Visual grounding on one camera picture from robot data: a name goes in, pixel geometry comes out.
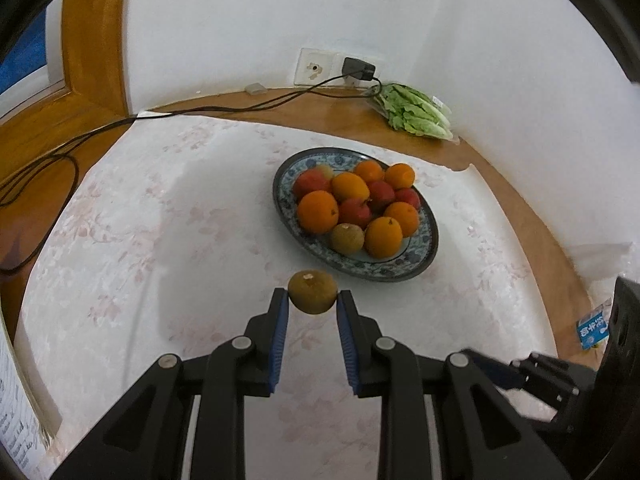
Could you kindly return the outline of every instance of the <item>wire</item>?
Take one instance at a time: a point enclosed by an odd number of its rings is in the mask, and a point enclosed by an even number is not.
[[[210,105],[210,106],[199,106],[195,108],[184,108],[180,110],[174,110],[172,112],[167,112],[163,115],[143,116],[143,117],[128,116],[123,119],[113,121],[112,123],[105,124],[104,126],[100,126],[95,130],[91,130],[90,132],[87,132],[85,134],[74,137],[71,140],[68,140],[64,144],[58,146],[53,153],[43,155],[37,158],[36,160],[34,160],[33,162],[29,163],[28,165],[26,165],[24,168],[22,168],[20,171],[15,173],[9,180],[4,182],[0,186],[0,194],[1,194],[0,207],[6,207],[14,203],[16,200],[18,200],[18,197],[22,194],[22,192],[30,184],[30,182],[52,164],[56,163],[59,160],[68,160],[74,165],[73,183],[71,185],[71,188],[69,189],[69,192],[65,198],[65,201],[62,204],[62,207],[60,208],[60,211],[56,216],[56,219],[53,221],[53,223],[49,227],[49,230],[47,231],[47,233],[44,235],[42,240],[38,243],[36,248],[31,252],[31,254],[29,254],[29,256],[27,256],[18,265],[16,265],[15,267],[12,267],[11,269],[0,268],[0,275],[11,276],[13,274],[16,274],[17,272],[20,272],[31,260],[34,259],[34,257],[37,256],[37,254],[44,247],[44,244],[46,243],[47,239],[49,238],[49,235],[53,231],[53,228],[55,227],[56,222],[60,218],[60,215],[62,215],[62,212],[65,210],[66,205],[69,203],[72,196],[76,192],[76,189],[78,188],[78,183],[80,181],[80,167],[78,164],[78,160],[74,156],[72,156],[71,153],[73,152],[73,150],[76,150],[80,146],[82,146],[89,139],[101,133],[107,132],[109,130],[113,130],[114,128],[118,128],[120,126],[126,126],[127,124],[133,124],[135,121],[165,119],[168,117],[175,117],[178,115],[185,115],[185,114],[191,114],[196,112],[243,113],[243,112],[262,112],[265,110],[273,110],[274,108],[277,108],[279,106],[282,106],[283,104],[289,103],[304,94],[316,94],[316,95],[331,98],[331,99],[365,99],[365,98],[370,98],[370,97],[375,97],[377,95],[380,95],[380,92],[382,92],[382,81],[380,81],[380,79],[378,79],[377,77],[373,78],[373,80],[378,83],[378,87],[376,91],[373,93],[369,93],[369,91],[367,90],[365,92],[361,92],[358,95],[339,96],[339,95],[324,94],[322,92],[316,92],[316,88],[324,86],[331,81],[334,81],[336,79],[340,79],[343,77],[351,76],[359,72],[361,71],[357,70],[356,72],[353,72],[353,73],[331,77],[309,88],[289,92],[281,96],[274,97],[273,99],[268,99],[267,101],[263,101],[255,105],[244,107],[244,108]]]

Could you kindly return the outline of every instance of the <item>ceramic plate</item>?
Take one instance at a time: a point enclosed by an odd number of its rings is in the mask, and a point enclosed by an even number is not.
[[[438,226],[433,212],[415,187],[420,196],[420,227],[416,234],[402,241],[397,254],[386,260],[371,258],[365,251],[342,256],[329,247],[328,235],[306,234],[298,224],[293,183],[300,173],[318,164],[328,164],[336,173],[351,171],[363,160],[375,160],[383,169],[388,168],[372,156],[342,148],[313,148],[289,157],[273,179],[273,201],[280,219],[307,251],[334,269],[373,282],[402,282],[414,278],[429,267],[438,250]]]

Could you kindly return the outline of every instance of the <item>power adapter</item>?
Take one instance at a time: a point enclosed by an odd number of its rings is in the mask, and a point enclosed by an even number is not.
[[[342,75],[354,77],[360,81],[371,81],[376,73],[376,66],[355,57],[345,57],[342,64]]]

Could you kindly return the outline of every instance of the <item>wall socket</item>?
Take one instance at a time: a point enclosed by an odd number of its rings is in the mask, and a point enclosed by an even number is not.
[[[296,86],[312,86],[325,79],[339,76],[342,73],[342,64],[345,57],[356,57],[376,66],[376,77],[380,77],[381,60],[356,56],[354,54],[344,54],[341,52],[332,52],[330,50],[318,50],[315,48],[303,48],[298,58],[298,66],[296,74],[293,78],[293,84]],[[372,81],[359,81],[353,77],[340,78],[327,83],[326,86],[370,86]]]

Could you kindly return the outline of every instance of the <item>screw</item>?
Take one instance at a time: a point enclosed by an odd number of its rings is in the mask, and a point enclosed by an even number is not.
[[[381,350],[391,350],[396,346],[396,342],[390,337],[379,337],[376,340],[376,346]]]
[[[456,368],[464,368],[469,364],[469,358],[464,354],[451,354],[449,356],[449,362]]]
[[[246,350],[251,346],[251,339],[245,335],[240,335],[231,342],[231,345],[236,350]]]
[[[158,365],[161,368],[173,368],[178,364],[178,358],[173,354],[164,354],[158,359]]]

